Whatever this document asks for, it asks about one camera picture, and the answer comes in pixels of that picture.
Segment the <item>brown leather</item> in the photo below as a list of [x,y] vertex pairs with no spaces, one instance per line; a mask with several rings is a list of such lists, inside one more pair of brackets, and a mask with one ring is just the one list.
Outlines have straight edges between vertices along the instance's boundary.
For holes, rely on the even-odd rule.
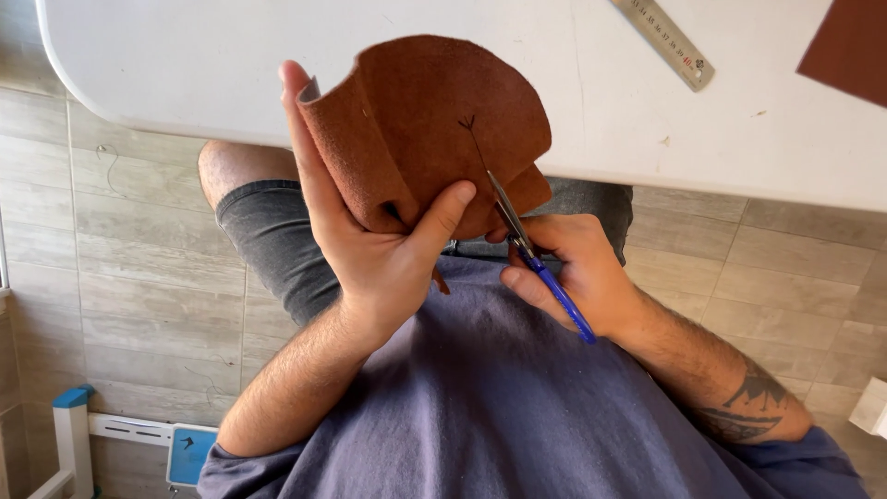
[[887,107],[887,2],[835,0],[797,72]]
[[[539,96],[514,68],[468,41],[423,35],[374,45],[342,83],[315,97],[300,94],[302,114],[367,230],[408,234],[461,179],[475,183],[477,196],[453,238],[501,226],[484,164],[519,214],[551,197],[534,164],[551,146]],[[472,116],[471,131],[459,124]]]

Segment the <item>man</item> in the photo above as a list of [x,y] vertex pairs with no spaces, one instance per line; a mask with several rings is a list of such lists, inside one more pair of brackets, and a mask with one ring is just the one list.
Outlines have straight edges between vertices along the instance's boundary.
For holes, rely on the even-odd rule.
[[303,329],[223,420],[203,497],[865,497],[803,404],[629,281],[630,188],[555,180],[543,210],[598,217],[524,222],[563,263],[586,345],[513,252],[495,261],[503,230],[448,242],[470,182],[409,236],[364,231],[295,106],[308,76],[280,74],[295,162],[213,142],[200,178]]

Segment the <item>hand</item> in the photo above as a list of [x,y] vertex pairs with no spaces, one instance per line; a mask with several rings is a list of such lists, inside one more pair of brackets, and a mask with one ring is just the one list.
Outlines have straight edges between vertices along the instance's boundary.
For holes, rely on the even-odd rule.
[[[543,215],[522,218],[530,240],[563,262],[558,280],[594,333],[616,339],[638,327],[646,301],[625,274],[594,215]],[[488,242],[502,242],[506,229],[487,234]],[[514,247],[508,249],[511,266],[499,279],[528,304],[546,311],[565,328],[578,331],[551,290],[523,263]]]
[[296,105],[308,75],[292,60],[279,74],[311,232],[341,284],[341,319],[359,325],[346,329],[366,334],[360,339],[374,351],[425,301],[437,257],[475,197],[475,185],[463,180],[444,189],[411,235],[367,232],[345,206]]

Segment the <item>forearm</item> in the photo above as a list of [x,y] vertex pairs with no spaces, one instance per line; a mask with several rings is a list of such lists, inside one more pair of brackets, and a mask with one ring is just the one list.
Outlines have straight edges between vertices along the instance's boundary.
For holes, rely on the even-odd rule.
[[375,348],[361,321],[337,302],[259,372],[219,427],[217,442],[242,457],[267,455],[309,437]]
[[772,376],[702,326],[643,298],[637,330],[613,339],[710,434],[740,443],[804,437],[810,413]]

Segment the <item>metal ruler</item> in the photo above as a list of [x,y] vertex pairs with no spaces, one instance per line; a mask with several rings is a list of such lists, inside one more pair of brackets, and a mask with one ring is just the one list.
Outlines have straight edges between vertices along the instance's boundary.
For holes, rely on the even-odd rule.
[[700,91],[715,75],[715,68],[654,0],[612,0],[665,62],[693,91]]

